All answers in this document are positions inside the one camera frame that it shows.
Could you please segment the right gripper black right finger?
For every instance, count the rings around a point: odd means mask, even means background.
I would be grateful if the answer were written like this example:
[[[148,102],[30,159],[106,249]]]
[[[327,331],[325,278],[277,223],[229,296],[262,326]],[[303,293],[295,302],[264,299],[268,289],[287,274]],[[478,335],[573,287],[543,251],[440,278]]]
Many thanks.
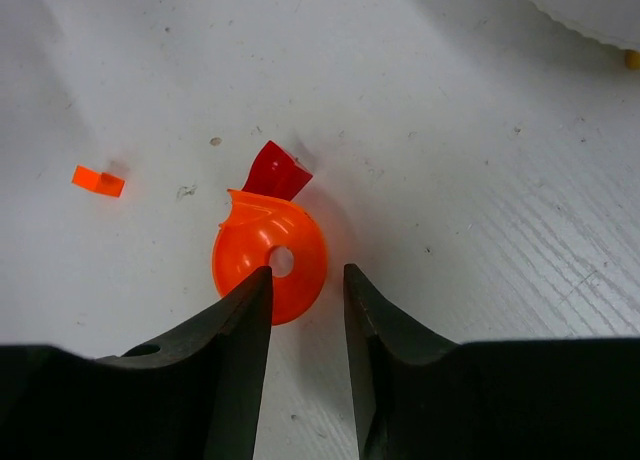
[[[635,459],[635,338],[454,343],[343,280],[363,459]]]

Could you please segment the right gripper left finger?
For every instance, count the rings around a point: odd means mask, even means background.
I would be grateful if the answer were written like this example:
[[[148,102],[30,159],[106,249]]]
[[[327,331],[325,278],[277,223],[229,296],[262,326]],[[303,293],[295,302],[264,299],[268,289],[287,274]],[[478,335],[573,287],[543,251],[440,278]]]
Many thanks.
[[[249,459],[271,334],[269,268],[120,356],[1,350],[5,459]]]

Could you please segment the orange round lego piece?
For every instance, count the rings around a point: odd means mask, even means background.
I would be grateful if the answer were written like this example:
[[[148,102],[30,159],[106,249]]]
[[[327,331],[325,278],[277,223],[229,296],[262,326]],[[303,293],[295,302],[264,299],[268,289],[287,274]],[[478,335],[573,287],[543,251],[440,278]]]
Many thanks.
[[[212,251],[212,276],[225,296],[272,253],[284,248],[293,256],[286,276],[273,277],[272,323],[289,323],[318,299],[328,276],[328,249],[314,219],[293,202],[241,190],[228,191],[231,210],[219,225]]]

